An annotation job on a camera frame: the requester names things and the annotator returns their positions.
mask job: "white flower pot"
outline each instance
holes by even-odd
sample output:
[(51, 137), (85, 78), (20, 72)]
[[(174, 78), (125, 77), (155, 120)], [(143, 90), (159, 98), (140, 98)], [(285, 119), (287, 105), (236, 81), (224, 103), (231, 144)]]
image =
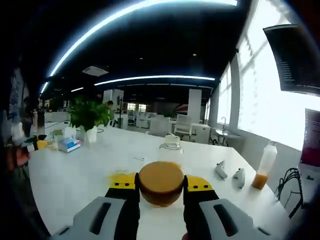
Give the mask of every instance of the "white flower pot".
[(97, 141), (97, 132), (98, 128), (94, 126), (88, 131), (85, 131), (85, 128), (83, 126), (80, 126), (80, 140), (84, 141), (85, 143), (95, 143)]

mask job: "led light strip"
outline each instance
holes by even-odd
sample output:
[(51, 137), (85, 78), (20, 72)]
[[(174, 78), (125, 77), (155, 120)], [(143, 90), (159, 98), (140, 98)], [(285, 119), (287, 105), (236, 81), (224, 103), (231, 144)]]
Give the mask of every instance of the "led light strip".
[(41, 94), (44, 92), (44, 90), (46, 89), (47, 85), (48, 85), (48, 82), (46, 81), (44, 86), (43, 86), (43, 88), (42, 88), (42, 90), (41, 90)]
[(96, 83), (95, 86), (98, 86), (101, 84), (121, 82), (121, 81), (136, 80), (136, 79), (200, 79), (200, 80), (210, 80), (210, 81), (215, 80), (212, 77), (205, 77), (205, 76), (184, 76), (184, 75), (135, 76), (135, 77), (120, 78), (120, 79), (115, 79), (110, 81), (103, 81), (103, 82)]
[(106, 19), (99, 22), (97, 25), (95, 25), (93, 28), (91, 28), (89, 31), (87, 31), (82, 37), (80, 37), (70, 48), (69, 50), (62, 56), (62, 58), (59, 60), (59, 62), (56, 64), (54, 69), (52, 70), (50, 77), (52, 77), (58, 68), (61, 66), (61, 64), (67, 59), (67, 57), (82, 43), (84, 42), (89, 36), (91, 36), (93, 33), (98, 31), (103, 26), (111, 23), (112, 21), (121, 18), (122, 16), (132, 13), (136, 10), (146, 8), (149, 6), (157, 5), (157, 4), (164, 4), (164, 3), (172, 3), (172, 2), (205, 2), (205, 3), (213, 3), (213, 4), (227, 4), (232, 6), (237, 6), (238, 2), (237, 0), (145, 0), (136, 4), (133, 4), (131, 6), (128, 6), (115, 14), (107, 17)]
[(83, 87), (79, 87), (79, 88), (71, 90), (71, 92), (75, 92), (75, 91), (78, 91), (78, 90), (81, 90), (81, 89), (84, 89), (84, 88)]

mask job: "bottle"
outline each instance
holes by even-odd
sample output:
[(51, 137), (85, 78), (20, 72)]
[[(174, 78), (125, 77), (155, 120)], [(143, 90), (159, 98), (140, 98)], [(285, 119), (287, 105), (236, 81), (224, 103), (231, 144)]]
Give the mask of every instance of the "bottle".
[(269, 172), (276, 160), (277, 153), (276, 142), (270, 140), (263, 150), (260, 166), (258, 171), (256, 171), (252, 187), (261, 190), (265, 186), (269, 177)]
[(164, 137), (164, 143), (159, 146), (158, 161), (171, 162), (182, 167), (183, 148), (180, 146), (180, 138), (175, 135)]

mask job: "sink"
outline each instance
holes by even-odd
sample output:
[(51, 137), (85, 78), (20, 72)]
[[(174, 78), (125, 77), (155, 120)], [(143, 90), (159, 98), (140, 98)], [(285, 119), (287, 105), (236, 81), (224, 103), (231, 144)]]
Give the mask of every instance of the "sink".
[(241, 138), (240, 135), (237, 135), (237, 134), (230, 132), (228, 130), (225, 130), (225, 129), (214, 128), (213, 130), (214, 130), (214, 135), (216, 135), (216, 136), (223, 136), (223, 137), (229, 138), (229, 139)]

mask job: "air conditioning vent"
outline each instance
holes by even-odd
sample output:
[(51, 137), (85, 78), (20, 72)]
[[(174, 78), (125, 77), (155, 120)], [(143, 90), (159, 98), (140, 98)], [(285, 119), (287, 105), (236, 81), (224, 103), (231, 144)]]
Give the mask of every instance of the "air conditioning vent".
[(99, 77), (99, 76), (102, 76), (104, 74), (109, 73), (108, 71), (105, 71), (105, 70), (98, 68), (96, 66), (89, 66), (85, 70), (83, 70), (82, 72), (85, 74), (91, 75), (91, 76), (96, 76), (96, 77)]

